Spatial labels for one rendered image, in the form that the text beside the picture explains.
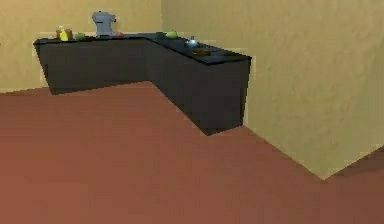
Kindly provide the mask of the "black kitchen counter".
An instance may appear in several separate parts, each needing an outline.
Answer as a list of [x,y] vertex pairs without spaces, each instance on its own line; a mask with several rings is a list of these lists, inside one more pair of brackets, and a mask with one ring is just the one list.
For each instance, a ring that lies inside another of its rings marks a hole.
[[162,33],[34,42],[52,94],[150,81],[206,135],[243,124],[251,58]]

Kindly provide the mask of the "brown bread loaf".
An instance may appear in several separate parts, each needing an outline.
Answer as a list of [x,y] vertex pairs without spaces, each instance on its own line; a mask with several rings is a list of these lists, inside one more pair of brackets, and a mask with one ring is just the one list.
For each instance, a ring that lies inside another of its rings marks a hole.
[[[69,38],[69,40],[72,40],[72,39],[73,39],[73,33],[72,33],[72,31],[71,31],[70,29],[66,29],[66,32],[67,32],[67,34],[68,34],[68,38]],[[60,38],[59,38],[59,33],[60,33],[60,30],[57,30],[57,31],[56,31],[56,38],[60,40]]]

